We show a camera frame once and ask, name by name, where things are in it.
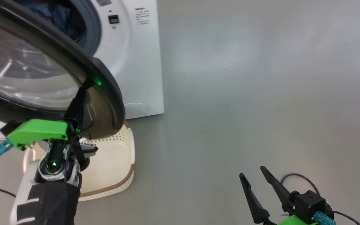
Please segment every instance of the floor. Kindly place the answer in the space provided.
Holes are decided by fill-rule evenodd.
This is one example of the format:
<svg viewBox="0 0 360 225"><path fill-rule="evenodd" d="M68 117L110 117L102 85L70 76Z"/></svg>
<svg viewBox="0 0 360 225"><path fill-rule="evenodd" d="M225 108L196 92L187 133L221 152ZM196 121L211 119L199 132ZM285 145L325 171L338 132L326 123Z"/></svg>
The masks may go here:
<svg viewBox="0 0 360 225"><path fill-rule="evenodd" d="M130 121L133 184L80 202L76 225L253 224L240 172L279 223L261 165L306 175L360 221L360 1L158 0L158 10L166 112ZM8 156L0 187L16 191L21 156ZM0 224L12 202L0 194Z"/></svg>

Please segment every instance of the laundry basket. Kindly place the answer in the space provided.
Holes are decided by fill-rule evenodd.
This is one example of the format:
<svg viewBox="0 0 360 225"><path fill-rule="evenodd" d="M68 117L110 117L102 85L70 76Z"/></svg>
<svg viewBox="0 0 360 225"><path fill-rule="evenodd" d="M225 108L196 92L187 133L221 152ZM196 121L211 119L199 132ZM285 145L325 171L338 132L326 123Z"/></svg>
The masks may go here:
<svg viewBox="0 0 360 225"><path fill-rule="evenodd" d="M82 187L79 201L102 198L124 191L134 176L134 137L126 125L111 137L91 140L98 151L90 158L90 165L82 171ZM23 160L23 171L30 161L45 155L38 144L27 149Z"/></svg>

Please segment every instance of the green plastic part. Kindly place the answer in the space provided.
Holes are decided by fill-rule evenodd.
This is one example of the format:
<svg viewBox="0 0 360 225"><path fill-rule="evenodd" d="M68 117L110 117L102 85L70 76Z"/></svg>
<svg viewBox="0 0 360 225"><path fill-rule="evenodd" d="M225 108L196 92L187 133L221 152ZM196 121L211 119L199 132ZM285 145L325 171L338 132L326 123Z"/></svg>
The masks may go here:
<svg viewBox="0 0 360 225"><path fill-rule="evenodd" d="M309 225L298 218L296 215L292 215L289 218L283 220L283 222L279 223L278 225Z"/></svg>
<svg viewBox="0 0 360 225"><path fill-rule="evenodd" d="M66 122L33 119L21 124L12 133L8 134L7 139L17 149L21 149L25 146L30 147L30 143L40 140L53 138L67 141L67 129L68 124Z"/></svg>

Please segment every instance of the open round door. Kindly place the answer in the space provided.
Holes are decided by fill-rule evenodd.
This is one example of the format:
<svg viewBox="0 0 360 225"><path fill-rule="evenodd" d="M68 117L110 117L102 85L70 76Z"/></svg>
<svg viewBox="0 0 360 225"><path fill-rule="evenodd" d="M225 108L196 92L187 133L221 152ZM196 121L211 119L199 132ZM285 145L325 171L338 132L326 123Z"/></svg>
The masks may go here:
<svg viewBox="0 0 360 225"><path fill-rule="evenodd" d="M0 0L0 121L60 120L87 89L83 130L92 138L123 125L120 89L105 65L11 0Z"/></svg>

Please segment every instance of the blue connector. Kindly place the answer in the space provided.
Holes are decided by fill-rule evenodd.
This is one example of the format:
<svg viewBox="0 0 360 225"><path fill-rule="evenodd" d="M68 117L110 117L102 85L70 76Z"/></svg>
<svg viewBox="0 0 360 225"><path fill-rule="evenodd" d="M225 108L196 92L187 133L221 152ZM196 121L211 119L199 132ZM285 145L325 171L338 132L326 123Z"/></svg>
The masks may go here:
<svg viewBox="0 0 360 225"><path fill-rule="evenodd" d="M3 155L5 152L9 151L13 148L14 145L9 140L5 140L0 144L0 156Z"/></svg>
<svg viewBox="0 0 360 225"><path fill-rule="evenodd" d="M320 211L315 213L315 222L319 225L336 225L336 221Z"/></svg>

